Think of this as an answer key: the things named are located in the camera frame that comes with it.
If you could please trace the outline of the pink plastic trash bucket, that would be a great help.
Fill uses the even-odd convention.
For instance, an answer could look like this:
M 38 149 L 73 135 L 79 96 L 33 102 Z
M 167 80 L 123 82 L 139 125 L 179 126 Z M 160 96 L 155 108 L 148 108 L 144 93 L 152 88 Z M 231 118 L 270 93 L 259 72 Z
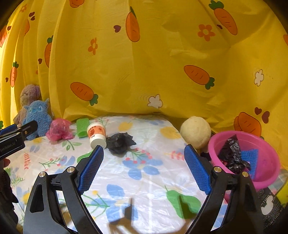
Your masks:
M 278 177 L 280 161 L 276 151 L 258 136 L 241 131 L 224 131 L 213 135 L 208 143 L 208 152 L 213 166 L 221 167 L 226 173 L 232 173 L 218 158 L 218 153 L 228 138 L 237 135 L 240 149 L 257 149 L 258 160 L 253 184 L 257 191 L 270 186 Z

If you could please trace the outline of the pink plastic bag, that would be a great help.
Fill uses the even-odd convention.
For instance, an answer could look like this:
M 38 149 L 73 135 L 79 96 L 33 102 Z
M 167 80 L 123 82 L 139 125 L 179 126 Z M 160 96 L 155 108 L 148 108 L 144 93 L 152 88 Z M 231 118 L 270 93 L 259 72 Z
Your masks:
M 50 141 L 58 140 L 71 140 L 74 138 L 74 134 L 70 129 L 71 122 L 62 118 L 57 118 L 52 121 L 46 137 Z

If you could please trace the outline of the blue plush monster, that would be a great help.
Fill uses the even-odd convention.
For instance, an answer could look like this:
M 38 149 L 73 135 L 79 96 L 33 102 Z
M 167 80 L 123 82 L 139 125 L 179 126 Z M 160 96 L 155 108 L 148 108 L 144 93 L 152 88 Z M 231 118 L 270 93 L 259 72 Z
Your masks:
M 36 100 L 33 101 L 30 105 L 24 106 L 27 112 L 26 117 L 22 121 L 22 125 L 25 125 L 33 120 L 35 120 L 38 124 L 37 130 L 27 137 L 28 140 L 33 140 L 35 138 L 45 136 L 50 129 L 52 118 L 48 114 L 49 104 L 50 100 L 47 99 L 45 101 Z

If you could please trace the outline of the white orange paper cup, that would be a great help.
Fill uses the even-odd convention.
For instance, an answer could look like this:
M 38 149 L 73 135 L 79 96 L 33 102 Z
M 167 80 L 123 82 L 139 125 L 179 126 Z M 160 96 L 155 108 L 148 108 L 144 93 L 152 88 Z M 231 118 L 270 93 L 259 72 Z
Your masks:
M 87 134 L 92 149 L 97 146 L 106 148 L 106 129 L 103 124 L 93 122 L 87 127 Z

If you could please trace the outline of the floral plastic bed sheet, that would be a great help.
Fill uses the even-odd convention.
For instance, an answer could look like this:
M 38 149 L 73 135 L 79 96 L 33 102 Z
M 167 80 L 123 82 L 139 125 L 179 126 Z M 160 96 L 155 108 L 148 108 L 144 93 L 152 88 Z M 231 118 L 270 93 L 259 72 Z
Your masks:
M 103 162 L 82 199 L 103 233 L 184 233 L 206 199 L 185 160 L 186 142 L 168 121 L 155 116 L 98 118 L 106 134 L 128 133 L 135 145 Z M 88 138 L 26 141 L 10 156 L 6 172 L 18 198 L 19 225 L 33 184 L 42 171 L 63 172 L 92 152 Z

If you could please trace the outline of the yellow carrot print curtain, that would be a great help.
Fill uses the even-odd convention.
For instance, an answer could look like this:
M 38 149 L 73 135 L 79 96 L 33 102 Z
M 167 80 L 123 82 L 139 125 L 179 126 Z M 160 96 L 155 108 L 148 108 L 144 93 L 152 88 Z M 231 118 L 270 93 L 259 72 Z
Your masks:
M 22 1 L 1 26 L 1 120 L 161 113 L 264 138 L 287 167 L 287 32 L 264 1 Z

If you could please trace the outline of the cream plush ball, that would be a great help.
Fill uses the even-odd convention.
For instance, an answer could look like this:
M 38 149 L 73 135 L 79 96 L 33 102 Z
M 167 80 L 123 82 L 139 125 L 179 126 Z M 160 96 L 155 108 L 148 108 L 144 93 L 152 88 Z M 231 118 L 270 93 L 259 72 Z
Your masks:
M 192 116 L 183 122 L 180 127 L 180 134 L 195 149 L 202 149 L 208 145 L 211 127 L 205 119 Z

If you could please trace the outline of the blue foam net sleeve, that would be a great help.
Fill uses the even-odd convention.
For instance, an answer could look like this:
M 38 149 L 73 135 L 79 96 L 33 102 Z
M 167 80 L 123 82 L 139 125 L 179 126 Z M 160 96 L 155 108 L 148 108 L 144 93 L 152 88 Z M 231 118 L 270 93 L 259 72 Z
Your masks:
M 250 164 L 250 168 L 248 169 L 248 173 L 252 179 L 254 179 L 256 174 L 257 162 L 258 162 L 258 149 L 251 149 L 247 151 L 241 151 L 242 160 L 248 162 Z

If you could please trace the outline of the black printed box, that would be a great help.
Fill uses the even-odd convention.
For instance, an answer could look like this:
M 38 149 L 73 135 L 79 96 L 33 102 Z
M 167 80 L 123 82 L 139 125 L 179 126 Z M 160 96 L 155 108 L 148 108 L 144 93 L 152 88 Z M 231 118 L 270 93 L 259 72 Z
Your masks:
M 261 202 L 266 233 L 272 228 L 283 210 L 279 199 L 274 195 L 272 189 L 269 188 L 279 175 L 280 165 L 278 162 L 278 159 L 259 151 L 256 174 L 254 179 L 252 179 Z

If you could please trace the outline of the black plastic bag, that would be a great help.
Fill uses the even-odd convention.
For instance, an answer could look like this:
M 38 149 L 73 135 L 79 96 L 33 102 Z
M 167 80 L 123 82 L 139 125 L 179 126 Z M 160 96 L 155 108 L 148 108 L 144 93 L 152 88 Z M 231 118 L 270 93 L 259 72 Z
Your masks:
M 239 145 L 237 135 L 233 135 L 228 138 L 220 152 L 218 153 L 218 158 L 222 163 L 234 174 L 240 174 L 245 169 L 250 171 L 250 163 L 242 160 L 242 153 Z
M 106 138 L 106 148 L 112 154 L 124 154 L 133 145 L 136 145 L 136 142 L 128 133 L 116 133 Z

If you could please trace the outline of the purple teddy bear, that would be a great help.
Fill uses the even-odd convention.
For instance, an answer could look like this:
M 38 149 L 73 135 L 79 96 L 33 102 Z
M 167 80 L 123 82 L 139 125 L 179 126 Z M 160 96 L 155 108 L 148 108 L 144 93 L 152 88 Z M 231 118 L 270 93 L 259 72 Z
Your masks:
M 25 106 L 29 106 L 33 101 L 42 98 L 41 90 L 38 85 L 29 84 L 23 88 L 20 95 L 21 110 L 14 117 L 13 121 L 17 126 L 21 126 L 22 121 L 26 117 Z

